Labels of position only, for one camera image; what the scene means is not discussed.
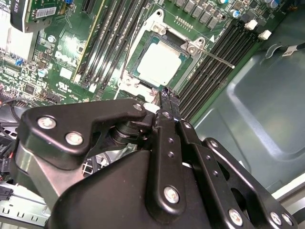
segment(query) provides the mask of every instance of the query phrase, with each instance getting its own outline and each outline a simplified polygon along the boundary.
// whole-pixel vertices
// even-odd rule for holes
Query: barcode label
[[[46,9],[40,9],[36,11],[36,18],[47,17],[56,13],[57,7],[51,7]]]

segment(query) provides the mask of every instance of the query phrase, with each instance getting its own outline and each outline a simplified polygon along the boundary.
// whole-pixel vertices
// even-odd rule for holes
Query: screw
[[[50,117],[42,117],[37,123],[43,129],[53,129],[56,126],[56,121]]]
[[[243,225],[243,219],[238,213],[238,211],[236,211],[235,209],[229,210],[229,216],[231,217],[233,223],[236,224],[237,226],[241,227]]]
[[[277,225],[282,225],[280,217],[275,212],[271,212],[270,216]]]
[[[185,125],[186,128],[189,128],[189,129],[192,128],[192,126],[189,123],[184,123],[184,125]]]
[[[140,104],[134,104],[133,107],[134,107],[135,109],[137,109],[138,111],[141,111],[141,110],[142,110],[142,107],[141,107]]]
[[[218,144],[217,144],[214,140],[211,141],[211,144],[212,144],[212,146],[214,146],[214,147],[218,147]]]
[[[282,217],[290,226],[293,225],[291,219],[286,214],[282,214]]]
[[[168,200],[168,202],[172,203],[172,204],[176,204],[179,202],[179,194],[176,191],[176,189],[167,186],[164,189],[164,195],[165,198]]]
[[[73,146],[79,146],[83,142],[83,138],[76,132],[71,132],[66,135],[66,141]]]
[[[153,26],[153,31],[160,32],[161,28],[158,25]]]
[[[171,115],[166,111],[164,111],[162,114],[167,118],[171,118]]]

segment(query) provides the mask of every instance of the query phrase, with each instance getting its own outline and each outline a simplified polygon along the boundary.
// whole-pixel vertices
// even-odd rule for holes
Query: green circuit board
[[[141,27],[157,10],[162,10],[164,12],[163,22],[166,25],[189,41],[195,41],[197,38],[203,37],[205,41],[204,49],[207,51],[215,46],[232,22],[231,10],[233,9],[238,10],[241,16],[251,12],[249,13],[251,16],[258,19],[271,31],[285,16],[280,8],[269,10],[265,4],[256,0],[231,0],[226,4],[219,4],[215,0],[185,0],[181,1],[182,5],[179,5],[180,1],[175,0],[139,0],[134,2],[138,3],[138,6],[133,6],[135,9],[141,9],[141,4],[144,6],[142,10],[139,10],[139,18],[134,20],[137,21],[135,24],[136,32],[141,30]],[[191,11],[186,9],[186,4],[189,2],[193,3]],[[94,82],[97,87],[96,90],[90,90],[88,83],[84,85],[84,82],[90,82],[90,80],[93,82],[90,78],[92,75],[88,74],[86,77],[83,75],[86,66],[88,66],[90,55],[95,51],[95,44],[99,40],[103,27],[108,26],[106,21],[110,15],[110,10],[115,9],[113,5],[126,6],[119,13],[126,14],[126,25],[129,26],[127,22],[129,22],[129,19],[132,21],[130,14],[128,14],[130,11],[127,10],[128,7],[131,7],[129,4],[131,4],[130,1],[126,0],[96,0],[94,9],[90,14],[83,12],[83,0],[74,0],[73,4],[66,4],[64,13],[60,16],[55,15],[52,24],[39,32],[31,62],[16,64],[17,58],[15,56],[7,52],[1,52],[1,95],[7,98],[25,97],[41,105],[136,97],[124,90],[118,91],[118,79],[121,76],[132,36],[126,36],[126,40],[116,44],[116,40],[112,41],[111,34],[109,35],[108,44],[116,44],[117,46],[113,50],[111,50],[112,46],[101,48],[102,52],[97,64],[105,65],[105,69],[103,71],[99,68],[95,69],[95,75],[97,75]],[[0,10],[3,11],[10,7],[3,0],[1,0],[0,6]],[[194,10],[198,7],[202,11],[199,16],[196,16]],[[202,19],[206,12],[210,15],[207,22]],[[119,35],[123,36],[124,34],[116,34],[114,30],[113,37],[116,38]],[[127,70],[130,70],[136,62],[139,62],[143,47],[147,45],[147,42],[151,42],[148,37],[153,35],[155,33],[151,31],[141,38],[132,53],[131,59],[127,62]],[[205,55],[202,53],[198,59],[191,56],[185,57],[177,72],[168,82],[168,86],[170,85],[177,91],[181,90],[196,68],[200,66],[204,57]],[[109,74],[111,77],[106,81],[107,85],[101,93],[99,87],[102,85],[104,78],[109,77]]]

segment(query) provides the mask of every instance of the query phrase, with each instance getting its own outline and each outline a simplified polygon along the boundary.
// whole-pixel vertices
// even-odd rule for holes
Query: sticker
[[[54,15],[56,13],[56,9],[57,7],[39,9],[36,11],[36,19]]]
[[[70,80],[72,76],[72,72],[66,68],[61,68],[60,76]]]
[[[297,51],[296,47],[297,45],[288,47],[288,49],[282,56],[291,56],[295,51]]]

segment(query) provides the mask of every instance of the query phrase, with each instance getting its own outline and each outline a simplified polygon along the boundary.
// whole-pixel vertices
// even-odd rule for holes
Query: mounting hole
[[[169,156],[170,158],[173,158],[173,157],[175,156],[175,154],[174,154],[172,151],[170,151],[170,152],[168,153],[168,156]]]

